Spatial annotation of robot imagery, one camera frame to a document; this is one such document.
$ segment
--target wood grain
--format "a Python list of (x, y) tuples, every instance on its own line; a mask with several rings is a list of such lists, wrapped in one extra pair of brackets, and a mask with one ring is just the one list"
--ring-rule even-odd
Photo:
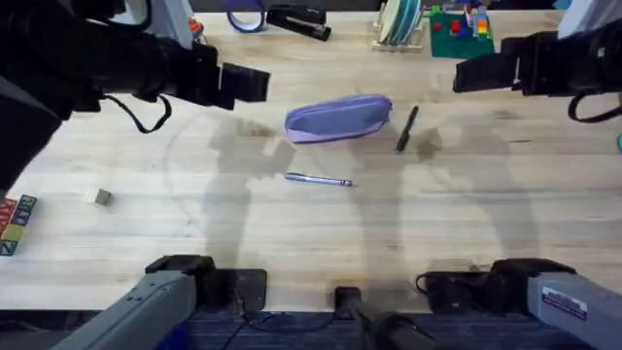
[[(496, 40), (554, 29), (561, 15), (491, 13)], [(329, 14), (327, 43), (201, 19), (223, 61), (272, 73), (269, 102), (227, 112), (174, 100), (151, 135), (108, 102), (75, 115), (11, 191), (40, 202), (17, 254), (0, 260), (0, 308), (105, 308), (170, 254), (265, 268), (278, 310), (328, 309), (343, 284), (382, 307), (419, 309), (417, 273), (504, 257), (558, 260), (622, 292), (622, 121), (572, 122), (565, 98), (455, 94), (457, 61), (372, 52), (372, 13)], [(303, 146), (285, 137), (288, 110), (364, 92), (395, 103), (380, 132)], [(145, 124), (161, 114), (121, 98)], [(583, 113), (614, 103), (596, 97)], [(414, 104), (419, 118), (396, 156)], [(286, 171), (358, 186), (289, 182)], [(112, 204), (85, 203), (92, 188)]]

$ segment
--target blue tape roll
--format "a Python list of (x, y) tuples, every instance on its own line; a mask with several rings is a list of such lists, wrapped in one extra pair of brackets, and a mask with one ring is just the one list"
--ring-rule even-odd
[[(232, 11), (232, 7), (237, 5), (250, 5), (253, 9), (257, 9), (261, 16), (259, 22), (249, 23), (238, 19)], [(257, 33), (263, 30), (263, 25), (265, 24), (265, 7), (261, 0), (226, 0), (225, 6), (226, 18), (237, 31), (242, 33)]]

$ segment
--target pen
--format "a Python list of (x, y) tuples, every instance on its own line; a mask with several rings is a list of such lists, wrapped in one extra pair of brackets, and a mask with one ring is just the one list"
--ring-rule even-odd
[(412, 128), (412, 124), (415, 123), (415, 118), (417, 118), (417, 113), (419, 113), (419, 106), (415, 106), (410, 112), (410, 117), (408, 117), (408, 122), (406, 122), (406, 127), (401, 132), (401, 136), (399, 137), (399, 141), (397, 141), (396, 153), (399, 155), (404, 152), (406, 148), (406, 144), (410, 139), (410, 129)]
[(325, 184), (325, 185), (336, 185), (336, 186), (345, 186), (352, 187), (352, 181), (350, 180), (339, 180), (339, 179), (329, 179), (329, 178), (321, 178), (317, 176), (308, 176), (299, 173), (286, 173), (285, 178), (288, 180), (294, 181), (302, 181), (302, 182), (312, 182), (316, 184)]

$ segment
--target black cable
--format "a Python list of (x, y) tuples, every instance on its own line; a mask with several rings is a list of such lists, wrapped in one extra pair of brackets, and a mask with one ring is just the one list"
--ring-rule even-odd
[(421, 286), (419, 285), (419, 281), (421, 281), (423, 278), (428, 277), (428, 273), (422, 273), (420, 275), (417, 276), (417, 278), (415, 278), (415, 288), (417, 289), (417, 292), (419, 292), (419, 294), (423, 295), (423, 296), (427, 296), (428, 295), (428, 291), (426, 291), (425, 289), (421, 288)]
[[(264, 319), (261, 321), (261, 323), (266, 322), (268, 319), (271, 319), (273, 317), (269, 317), (267, 319)], [(313, 327), (309, 327), (309, 328), (305, 328), (305, 329), (265, 329), (262, 327), (257, 327), (253, 324), (252, 320), (249, 320), (248, 315), (246, 314), (242, 314), (242, 318), (244, 319), (245, 324), (252, 328), (255, 331), (258, 332), (264, 332), (264, 333), (278, 333), (278, 334), (301, 334), (301, 333), (312, 333), (312, 332), (317, 332), (317, 331), (321, 331), (325, 328), (327, 328), (328, 326), (332, 325), (332, 323), (334, 322), (334, 320), (336, 319), (334, 313), (330, 316), (330, 319), (326, 320), (325, 322), (323, 322), (320, 325), (316, 325)]]
[(156, 130), (159, 130), (164, 125), (164, 123), (166, 123), (166, 121), (173, 114), (173, 108), (171, 107), (170, 102), (168, 102), (168, 99), (166, 99), (166, 97), (164, 97), (164, 96), (160, 96), (159, 99), (161, 99), (162, 102), (164, 102), (164, 109), (165, 109), (164, 110), (164, 115), (155, 123), (155, 126), (151, 130), (148, 130), (138, 120), (136, 115), (134, 115), (134, 113), (129, 109), (129, 107), (127, 107), (123, 102), (119, 101), (115, 96), (104, 95), (104, 99), (109, 99), (109, 100), (117, 103), (119, 105), (119, 107), (121, 107), (132, 118), (132, 120), (136, 124), (136, 127), (138, 128), (138, 131), (140, 131), (140, 132), (142, 132), (144, 134), (152, 133), (152, 132), (154, 132)]
[(570, 102), (570, 106), (568, 107), (568, 116), (573, 121), (579, 122), (579, 123), (602, 123), (602, 122), (606, 122), (606, 121), (608, 121), (610, 119), (622, 116), (622, 106), (621, 106), (621, 107), (614, 108), (614, 109), (612, 109), (612, 110), (610, 110), (608, 112), (604, 112), (604, 113), (599, 114), (599, 115), (594, 116), (594, 117), (580, 119), (576, 115), (576, 108), (578, 107), (579, 103), (585, 97), (587, 97), (586, 94), (580, 94), (578, 96), (575, 96), (572, 99), (572, 101)]
[(139, 23), (139, 24), (118, 23), (115, 21), (111, 21), (107, 18), (104, 18), (101, 20), (104, 23), (108, 24), (109, 26), (120, 29), (120, 30), (132, 31), (132, 32), (144, 32), (145, 30), (149, 29), (150, 26), (152, 26), (153, 16), (154, 16), (154, 8), (153, 8), (152, 0), (145, 0), (145, 2), (147, 3), (147, 16), (145, 17), (145, 20), (143, 20), (142, 23)]

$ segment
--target white label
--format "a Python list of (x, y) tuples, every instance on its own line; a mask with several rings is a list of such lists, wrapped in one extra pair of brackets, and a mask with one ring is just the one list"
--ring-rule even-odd
[(587, 320), (587, 304), (577, 298), (542, 287), (542, 301), (580, 320)]

